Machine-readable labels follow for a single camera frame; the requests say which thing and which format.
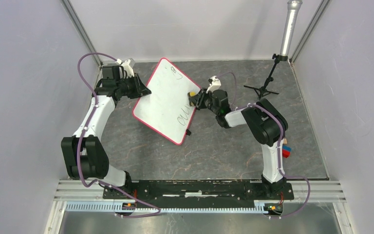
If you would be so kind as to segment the pink framed whiteboard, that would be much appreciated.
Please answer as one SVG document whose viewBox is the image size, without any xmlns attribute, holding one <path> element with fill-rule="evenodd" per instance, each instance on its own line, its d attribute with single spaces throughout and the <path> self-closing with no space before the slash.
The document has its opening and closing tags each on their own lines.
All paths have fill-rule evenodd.
<svg viewBox="0 0 374 234">
<path fill-rule="evenodd" d="M 137 100 L 132 115 L 172 143 L 181 145 L 187 135 L 195 108 L 188 93 L 201 87 L 167 58 L 157 63 L 146 87 L 151 94 Z"/>
</svg>

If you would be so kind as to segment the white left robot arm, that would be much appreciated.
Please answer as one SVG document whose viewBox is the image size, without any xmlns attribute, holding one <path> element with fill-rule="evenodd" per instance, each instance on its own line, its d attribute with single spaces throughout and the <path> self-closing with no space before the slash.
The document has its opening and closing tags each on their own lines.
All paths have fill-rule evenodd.
<svg viewBox="0 0 374 234">
<path fill-rule="evenodd" d="M 67 174 L 74 180 L 86 180 L 91 186 L 95 180 L 102 185 L 115 186 L 121 198 L 133 194 L 128 172 L 113 167 L 101 144 L 101 137 L 108 118 L 122 97 L 141 98 L 151 94 L 139 75 L 130 65 L 107 64 L 102 67 L 102 79 L 92 90 L 89 110 L 72 136 L 64 137 L 61 149 Z"/>
</svg>

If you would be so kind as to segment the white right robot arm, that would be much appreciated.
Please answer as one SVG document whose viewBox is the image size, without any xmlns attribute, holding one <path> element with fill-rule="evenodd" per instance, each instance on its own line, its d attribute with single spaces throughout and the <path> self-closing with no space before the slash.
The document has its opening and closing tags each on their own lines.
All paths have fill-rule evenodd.
<svg viewBox="0 0 374 234">
<path fill-rule="evenodd" d="M 244 108 L 232 110 L 227 92 L 216 90 L 188 93 L 189 105 L 196 110 L 208 109 L 223 128 L 246 125 L 255 140 L 261 144 L 263 156 L 262 194 L 276 198 L 286 185 L 282 169 L 282 145 L 288 123 L 278 110 L 265 98 Z"/>
</svg>

